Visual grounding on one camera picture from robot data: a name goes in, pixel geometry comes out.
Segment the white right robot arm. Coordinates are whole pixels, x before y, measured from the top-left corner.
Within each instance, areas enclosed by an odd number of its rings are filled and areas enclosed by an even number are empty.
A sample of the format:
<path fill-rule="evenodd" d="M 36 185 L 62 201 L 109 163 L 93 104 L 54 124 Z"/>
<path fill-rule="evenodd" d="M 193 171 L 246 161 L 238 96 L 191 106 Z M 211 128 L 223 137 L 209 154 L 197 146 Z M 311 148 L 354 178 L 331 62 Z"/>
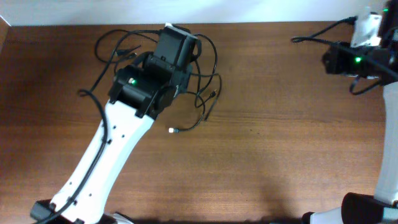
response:
<path fill-rule="evenodd" d="M 352 95 L 382 88 L 385 130 L 380 172 L 372 195 L 349 192 L 339 207 L 307 212 L 301 223 L 397 223 L 397 0 L 387 1 L 382 13 L 365 9 L 342 22 L 354 27 L 350 42 L 320 39 L 319 33 L 291 41 L 328 45 L 322 57 L 325 70 L 353 77 Z"/>

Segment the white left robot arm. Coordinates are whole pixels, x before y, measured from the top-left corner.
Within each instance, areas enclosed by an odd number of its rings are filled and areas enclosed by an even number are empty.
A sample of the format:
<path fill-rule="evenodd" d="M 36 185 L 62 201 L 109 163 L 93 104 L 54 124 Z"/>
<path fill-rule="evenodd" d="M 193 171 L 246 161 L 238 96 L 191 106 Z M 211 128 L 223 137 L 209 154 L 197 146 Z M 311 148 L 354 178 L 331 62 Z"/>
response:
<path fill-rule="evenodd" d="M 48 200 L 34 203 L 36 223 L 132 223 L 116 212 L 105 213 L 109 193 L 141 137 L 158 115 L 186 92 L 191 63 L 201 55 L 201 42 L 188 29 L 167 23 L 153 30 L 159 41 L 153 52 L 140 54 L 118 70 L 101 105 L 93 98 L 101 122 L 65 185 Z"/>

